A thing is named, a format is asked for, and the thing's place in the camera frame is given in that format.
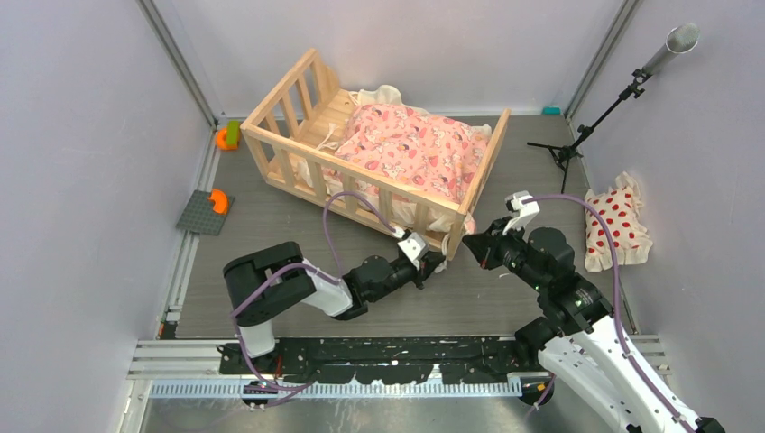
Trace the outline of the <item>pink unicorn print cushion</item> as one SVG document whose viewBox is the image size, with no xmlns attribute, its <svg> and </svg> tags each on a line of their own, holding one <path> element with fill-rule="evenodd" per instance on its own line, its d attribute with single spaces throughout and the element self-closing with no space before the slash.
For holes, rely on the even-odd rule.
<svg viewBox="0 0 765 433">
<path fill-rule="evenodd" d="M 415 187 L 428 196 L 462 204 L 493 135 L 474 126 L 407 106 L 393 86 L 350 93 L 353 109 L 330 123 L 317 150 L 375 175 Z"/>
</svg>

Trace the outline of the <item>wooden slatted pet bed frame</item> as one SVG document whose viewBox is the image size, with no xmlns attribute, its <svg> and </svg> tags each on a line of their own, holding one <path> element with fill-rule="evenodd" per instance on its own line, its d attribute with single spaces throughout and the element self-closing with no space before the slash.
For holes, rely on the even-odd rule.
<svg viewBox="0 0 765 433">
<path fill-rule="evenodd" d="M 353 109 L 350 91 L 318 51 L 306 51 L 242 123 L 241 133 L 263 179 L 275 188 L 389 234 L 409 228 L 453 258 L 464 235 L 475 230 L 474 213 L 510 120 L 504 110 L 458 205 L 317 150 L 330 123 L 342 124 Z"/>
</svg>

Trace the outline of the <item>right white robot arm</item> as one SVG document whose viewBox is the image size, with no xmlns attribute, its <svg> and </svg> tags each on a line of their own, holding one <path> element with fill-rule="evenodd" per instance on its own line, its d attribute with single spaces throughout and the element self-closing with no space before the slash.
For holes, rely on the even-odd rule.
<svg viewBox="0 0 765 433">
<path fill-rule="evenodd" d="M 721 423 L 698 415 L 664 383 L 624 327 L 607 298 L 576 271 L 575 252 L 557 229 L 525 235 L 501 218 L 462 242 L 486 269 L 504 267 L 537 293 L 543 311 L 519 329 L 515 358 L 566 384 L 615 432 L 721 432 Z"/>
</svg>

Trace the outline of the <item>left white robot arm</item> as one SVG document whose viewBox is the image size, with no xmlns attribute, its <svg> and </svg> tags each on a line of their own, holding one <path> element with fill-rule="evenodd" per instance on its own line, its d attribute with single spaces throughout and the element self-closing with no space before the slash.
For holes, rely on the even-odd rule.
<svg viewBox="0 0 765 433">
<path fill-rule="evenodd" d="M 223 277 L 232 302 L 232 320 L 242 361 L 255 373 L 267 373 L 277 359 L 272 320 L 298 304 L 336 320 L 351 320 L 396 290 L 424 282 L 447 263 L 446 256 L 409 238 L 397 243 L 397 256 L 364 259 L 340 277 L 320 270 L 295 242 L 285 242 L 228 263 Z"/>
</svg>

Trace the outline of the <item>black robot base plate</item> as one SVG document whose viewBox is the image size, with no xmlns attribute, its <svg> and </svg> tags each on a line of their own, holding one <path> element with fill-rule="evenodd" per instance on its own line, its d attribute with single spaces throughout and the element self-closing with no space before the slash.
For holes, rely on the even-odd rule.
<svg viewBox="0 0 765 433">
<path fill-rule="evenodd" d="M 420 384 L 435 371 L 445 384 L 499 383 L 543 371 L 526 345 L 499 336 L 289 337 L 251 363 L 288 385 Z"/>
</svg>

